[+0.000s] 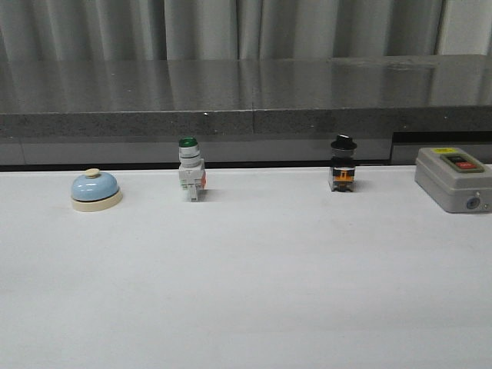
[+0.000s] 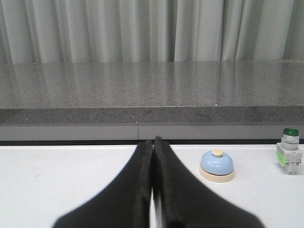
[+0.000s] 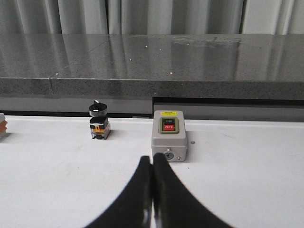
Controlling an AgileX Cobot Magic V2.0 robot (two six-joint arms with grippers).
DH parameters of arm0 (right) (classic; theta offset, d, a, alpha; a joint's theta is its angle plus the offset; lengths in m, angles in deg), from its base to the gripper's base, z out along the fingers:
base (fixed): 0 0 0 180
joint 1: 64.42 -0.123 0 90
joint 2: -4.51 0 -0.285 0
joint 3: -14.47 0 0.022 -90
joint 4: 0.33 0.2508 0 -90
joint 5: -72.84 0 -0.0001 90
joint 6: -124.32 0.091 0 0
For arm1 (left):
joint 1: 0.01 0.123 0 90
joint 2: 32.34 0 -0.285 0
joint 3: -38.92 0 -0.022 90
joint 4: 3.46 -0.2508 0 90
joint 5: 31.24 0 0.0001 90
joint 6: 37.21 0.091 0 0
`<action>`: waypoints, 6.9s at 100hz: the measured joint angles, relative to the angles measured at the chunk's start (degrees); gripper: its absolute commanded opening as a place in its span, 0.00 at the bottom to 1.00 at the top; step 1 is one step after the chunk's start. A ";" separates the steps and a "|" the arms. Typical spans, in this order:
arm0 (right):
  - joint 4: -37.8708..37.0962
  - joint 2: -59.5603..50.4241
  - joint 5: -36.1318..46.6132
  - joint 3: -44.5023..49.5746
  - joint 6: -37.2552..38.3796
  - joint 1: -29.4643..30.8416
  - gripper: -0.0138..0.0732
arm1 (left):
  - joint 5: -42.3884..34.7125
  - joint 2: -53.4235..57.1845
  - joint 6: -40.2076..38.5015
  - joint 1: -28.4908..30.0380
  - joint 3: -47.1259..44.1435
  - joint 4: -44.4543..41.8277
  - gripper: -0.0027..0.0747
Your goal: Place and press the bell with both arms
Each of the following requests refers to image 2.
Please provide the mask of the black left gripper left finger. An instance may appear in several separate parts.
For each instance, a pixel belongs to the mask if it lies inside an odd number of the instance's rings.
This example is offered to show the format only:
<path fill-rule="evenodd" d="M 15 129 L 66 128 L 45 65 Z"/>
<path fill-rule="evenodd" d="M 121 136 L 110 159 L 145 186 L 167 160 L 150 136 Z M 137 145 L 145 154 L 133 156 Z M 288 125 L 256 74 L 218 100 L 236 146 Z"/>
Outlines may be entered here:
<path fill-rule="evenodd" d="M 56 228 L 148 228 L 152 142 L 140 142 L 120 173 L 95 197 L 60 217 Z"/>

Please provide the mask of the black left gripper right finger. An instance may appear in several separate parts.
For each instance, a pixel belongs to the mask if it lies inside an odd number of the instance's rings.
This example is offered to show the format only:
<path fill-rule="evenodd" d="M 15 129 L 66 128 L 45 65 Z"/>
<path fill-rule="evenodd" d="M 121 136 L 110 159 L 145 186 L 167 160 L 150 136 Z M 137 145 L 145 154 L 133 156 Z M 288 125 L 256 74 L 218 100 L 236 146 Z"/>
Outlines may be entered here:
<path fill-rule="evenodd" d="M 160 228 L 262 228 L 253 214 L 201 183 L 167 141 L 157 136 L 153 150 L 153 198 Z"/>

